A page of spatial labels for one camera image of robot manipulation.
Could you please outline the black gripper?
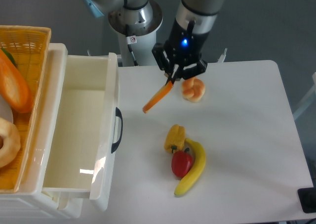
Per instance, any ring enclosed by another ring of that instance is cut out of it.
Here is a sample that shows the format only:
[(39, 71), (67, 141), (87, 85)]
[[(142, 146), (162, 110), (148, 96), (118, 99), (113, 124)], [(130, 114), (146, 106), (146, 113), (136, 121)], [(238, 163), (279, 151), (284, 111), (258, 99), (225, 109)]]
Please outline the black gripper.
[(194, 32), (197, 24), (189, 21), (186, 29), (174, 21), (170, 36), (163, 44), (156, 43), (152, 54), (159, 67), (167, 77), (167, 81), (174, 84), (181, 79), (188, 80), (204, 73), (207, 62), (201, 58), (202, 47), (209, 33), (198, 34)]

